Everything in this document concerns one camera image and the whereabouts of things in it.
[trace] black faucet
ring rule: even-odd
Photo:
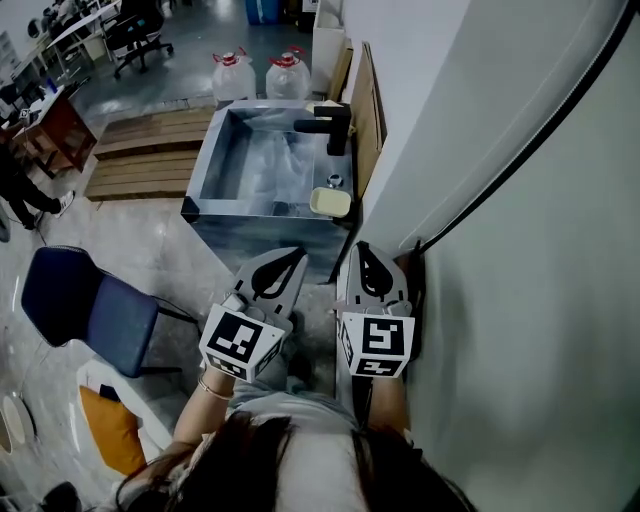
[[[293,129],[300,133],[328,133],[327,154],[343,156],[349,138],[351,107],[346,103],[340,103],[339,107],[318,105],[313,109],[313,115],[331,119],[300,119],[293,122]]]

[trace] wooden pallet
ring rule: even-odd
[[[214,107],[163,112],[110,123],[93,154],[99,160],[90,201],[184,197]]]
[[[93,154],[98,160],[200,149],[214,107],[163,112],[110,123]]]
[[[191,150],[100,161],[85,196],[90,201],[184,197],[197,157]]]

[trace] soap dish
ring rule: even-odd
[[[313,213],[342,218],[351,209],[351,196],[342,190],[316,187],[311,192],[309,206]]]

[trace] orange cushion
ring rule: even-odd
[[[130,475],[146,463],[136,417],[121,403],[80,386],[80,398],[93,440],[105,464]]]

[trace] faucet handle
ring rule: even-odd
[[[351,119],[351,107],[347,103],[340,103],[339,106],[316,105],[313,114],[316,117],[348,117]]]

